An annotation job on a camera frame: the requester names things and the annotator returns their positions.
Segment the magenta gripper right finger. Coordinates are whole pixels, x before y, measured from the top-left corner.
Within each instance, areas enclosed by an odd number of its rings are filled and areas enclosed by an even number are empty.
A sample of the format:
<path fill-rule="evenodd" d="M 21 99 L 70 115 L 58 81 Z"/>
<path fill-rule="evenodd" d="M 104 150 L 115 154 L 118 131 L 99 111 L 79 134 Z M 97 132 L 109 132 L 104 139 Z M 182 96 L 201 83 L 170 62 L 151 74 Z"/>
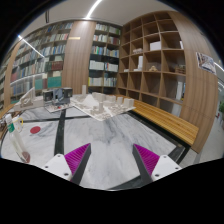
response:
<path fill-rule="evenodd" d="M 133 145 L 133 156 L 144 184 L 149 184 L 181 170 L 168 155 L 157 155 L 140 145 Z"/>

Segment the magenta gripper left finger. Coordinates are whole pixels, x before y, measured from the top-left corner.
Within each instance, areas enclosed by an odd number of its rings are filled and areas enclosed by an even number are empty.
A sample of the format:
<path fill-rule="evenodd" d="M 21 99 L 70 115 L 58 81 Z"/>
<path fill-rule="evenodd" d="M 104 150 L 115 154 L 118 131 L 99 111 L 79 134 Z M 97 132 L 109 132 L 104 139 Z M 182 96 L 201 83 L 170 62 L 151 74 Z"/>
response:
<path fill-rule="evenodd" d="M 88 159 L 91 154 L 91 144 L 85 144 L 75 150 L 63 154 L 56 154 L 48 161 L 43 169 L 76 185 L 83 177 Z"/>

